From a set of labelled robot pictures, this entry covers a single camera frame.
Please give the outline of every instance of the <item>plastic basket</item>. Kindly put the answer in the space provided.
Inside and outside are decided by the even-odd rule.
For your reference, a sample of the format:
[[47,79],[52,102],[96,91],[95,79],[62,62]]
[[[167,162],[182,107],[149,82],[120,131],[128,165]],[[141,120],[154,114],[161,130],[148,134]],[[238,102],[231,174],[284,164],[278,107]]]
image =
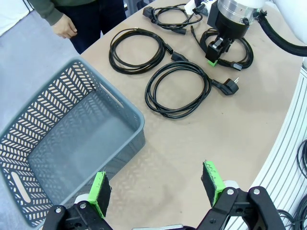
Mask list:
[[81,58],[57,72],[8,126],[0,167],[27,223],[71,206],[97,171],[111,179],[145,144],[144,118]]

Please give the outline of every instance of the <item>green gripper pad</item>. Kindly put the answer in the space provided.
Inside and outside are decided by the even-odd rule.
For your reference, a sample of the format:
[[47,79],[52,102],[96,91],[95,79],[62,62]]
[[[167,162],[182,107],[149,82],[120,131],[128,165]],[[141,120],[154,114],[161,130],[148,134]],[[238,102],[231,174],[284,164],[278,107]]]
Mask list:
[[211,207],[213,207],[226,186],[212,161],[205,161],[203,163],[201,180],[206,189]]
[[98,172],[94,179],[88,202],[94,206],[101,218],[105,218],[111,197],[111,187],[106,172]]
[[218,60],[216,60],[214,63],[213,63],[213,62],[211,62],[211,61],[208,61],[208,63],[209,63],[211,66],[213,66],[213,67],[214,67],[214,66],[217,64],[217,61],[218,61]]

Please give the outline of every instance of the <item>person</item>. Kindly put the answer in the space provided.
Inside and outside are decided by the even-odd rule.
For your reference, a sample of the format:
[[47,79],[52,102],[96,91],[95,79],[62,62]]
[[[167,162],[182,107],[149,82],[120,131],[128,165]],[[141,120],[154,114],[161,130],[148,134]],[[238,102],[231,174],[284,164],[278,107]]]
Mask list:
[[28,0],[79,54],[126,19],[123,0]]

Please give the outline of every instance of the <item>bolt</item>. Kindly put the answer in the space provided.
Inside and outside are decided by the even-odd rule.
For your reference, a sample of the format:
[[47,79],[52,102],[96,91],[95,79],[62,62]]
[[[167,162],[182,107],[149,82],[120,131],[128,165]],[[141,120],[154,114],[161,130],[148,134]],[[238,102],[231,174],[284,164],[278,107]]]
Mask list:
[[85,203],[80,204],[80,208],[85,208],[85,207],[86,207]]
[[256,188],[256,189],[254,190],[254,194],[255,194],[255,195],[259,195],[259,194],[260,194],[260,190]]
[[232,189],[228,189],[228,190],[227,190],[227,194],[228,194],[228,195],[232,195],[233,193],[235,193],[235,192],[234,192]]

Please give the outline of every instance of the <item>beige tabletop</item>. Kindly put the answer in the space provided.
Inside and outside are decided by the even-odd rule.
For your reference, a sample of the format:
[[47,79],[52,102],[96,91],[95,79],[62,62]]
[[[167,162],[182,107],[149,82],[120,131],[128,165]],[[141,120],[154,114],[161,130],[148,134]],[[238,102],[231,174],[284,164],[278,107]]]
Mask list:
[[[153,7],[185,3],[187,0],[156,0]],[[282,17],[268,9],[276,31],[297,42]],[[184,15],[167,12],[163,22],[180,22]],[[197,37],[209,27],[205,17],[195,26]],[[169,63],[162,63],[141,75],[114,71],[108,61],[109,44],[120,30],[139,27],[160,35],[172,48],[201,66],[210,78],[224,82],[239,77],[240,90],[223,96],[213,88],[190,116],[169,120],[145,104],[144,90],[150,77]],[[202,162],[213,161],[224,180],[235,180],[248,190],[265,162],[281,128],[299,76],[301,58],[285,53],[254,23],[246,39],[255,60],[241,72],[211,67],[188,28],[186,35],[163,30],[142,15],[129,17],[82,54],[95,69],[117,87],[145,117],[145,147],[111,180],[113,187],[107,221],[116,230],[132,227],[160,227],[182,223],[196,227],[210,205],[201,182]],[[143,36],[126,39],[117,51],[131,64],[140,64],[156,52],[156,42]],[[245,51],[238,43],[223,58],[240,60]],[[176,72],[159,87],[158,100],[168,107],[180,107],[201,91],[201,79],[191,72]]]

